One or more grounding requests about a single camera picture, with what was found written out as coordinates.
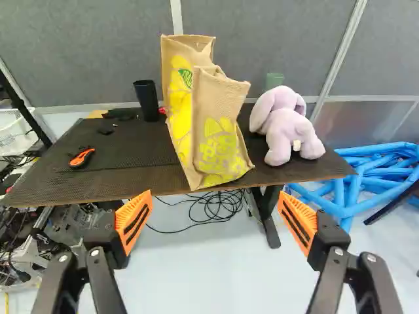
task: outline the white container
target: white container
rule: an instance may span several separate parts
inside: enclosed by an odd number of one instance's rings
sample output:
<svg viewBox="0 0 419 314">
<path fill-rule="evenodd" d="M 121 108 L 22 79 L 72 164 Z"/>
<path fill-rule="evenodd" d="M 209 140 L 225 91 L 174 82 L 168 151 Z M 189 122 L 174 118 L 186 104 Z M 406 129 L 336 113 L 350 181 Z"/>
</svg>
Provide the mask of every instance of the white container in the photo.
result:
<svg viewBox="0 0 419 314">
<path fill-rule="evenodd" d="M 35 108 L 29 108 L 32 114 Z M 21 155 L 38 141 L 18 109 L 0 110 L 0 156 Z"/>
</svg>

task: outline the paper bag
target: paper bag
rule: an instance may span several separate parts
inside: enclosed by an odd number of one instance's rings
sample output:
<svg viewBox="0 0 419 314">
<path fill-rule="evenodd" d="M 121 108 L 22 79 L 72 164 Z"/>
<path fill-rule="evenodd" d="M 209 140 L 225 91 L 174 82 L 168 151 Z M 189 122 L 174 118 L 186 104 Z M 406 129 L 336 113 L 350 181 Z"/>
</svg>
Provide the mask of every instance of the paper bag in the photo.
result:
<svg viewBox="0 0 419 314">
<path fill-rule="evenodd" d="M 250 87 L 212 63 L 215 37 L 161 37 L 166 123 L 191 190 L 241 177 L 251 163 L 237 115 Z"/>
</svg>

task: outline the elephant ear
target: elephant ear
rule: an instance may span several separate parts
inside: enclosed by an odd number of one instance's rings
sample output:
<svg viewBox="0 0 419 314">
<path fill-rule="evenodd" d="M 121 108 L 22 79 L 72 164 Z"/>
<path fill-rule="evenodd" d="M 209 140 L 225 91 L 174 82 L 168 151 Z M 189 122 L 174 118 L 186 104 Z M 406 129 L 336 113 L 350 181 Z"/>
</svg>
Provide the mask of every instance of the elephant ear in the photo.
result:
<svg viewBox="0 0 419 314">
<path fill-rule="evenodd" d="M 306 116 L 307 104 L 304 101 L 304 98 L 298 93 L 297 94 L 297 104 L 295 105 L 295 111 L 297 111 L 302 116 Z"/>
<path fill-rule="evenodd" d="M 268 115 L 274 106 L 275 94 L 273 90 L 269 90 L 262 94 L 256 101 L 250 114 L 249 129 L 250 132 L 256 132 L 268 118 Z"/>
</svg>

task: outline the blue structure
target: blue structure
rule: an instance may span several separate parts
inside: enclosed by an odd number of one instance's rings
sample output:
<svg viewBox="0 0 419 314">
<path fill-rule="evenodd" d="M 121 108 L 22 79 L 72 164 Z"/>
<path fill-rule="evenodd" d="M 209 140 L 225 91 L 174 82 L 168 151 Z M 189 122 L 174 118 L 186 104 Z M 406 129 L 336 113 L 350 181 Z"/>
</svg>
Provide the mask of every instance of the blue structure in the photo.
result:
<svg viewBox="0 0 419 314">
<path fill-rule="evenodd" d="M 345 158 L 358 175 L 324 181 L 323 186 L 315 191 L 309 191 L 298 183 L 291 183 L 288 187 L 301 195 L 300 201 L 312 201 L 333 215 L 347 232 L 356 214 L 391 201 L 419 178 L 419 146 L 413 143 L 340 148 L 335 152 Z M 363 190 L 376 195 L 358 203 L 359 193 Z M 332 192 L 332 201 L 323 198 Z M 411 198 L 409 203 L 419 205 L 419 199 Z"/>
</svg>

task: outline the yellow printed design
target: yellow printed design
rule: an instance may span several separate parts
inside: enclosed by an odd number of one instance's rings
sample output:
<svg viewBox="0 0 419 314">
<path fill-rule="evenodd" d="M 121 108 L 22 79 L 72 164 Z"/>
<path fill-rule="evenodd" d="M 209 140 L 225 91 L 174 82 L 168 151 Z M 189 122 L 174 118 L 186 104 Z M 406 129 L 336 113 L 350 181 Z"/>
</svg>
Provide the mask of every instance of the yellow printed design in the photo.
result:
<svg viewBox="0 0 419 314">
<path fill-rule="evenodd" d="M 187 166 L 191 153 L 191 123 L 192 123 L 192 67 L 181 56 L 171 60 L 169 94 L 169 128 L 177 155 L 184 166 Z"/>
<path fill-rule="evenodd" d="M 219 121 L 207 118 L 204 126 L 205 143 L 200 143 L 197 170 L 207 173 L 200 187 L 229 182 L 244 175 L 247 164 L 240 154 L 236 124 L 227 117 Z"/>
</svg>

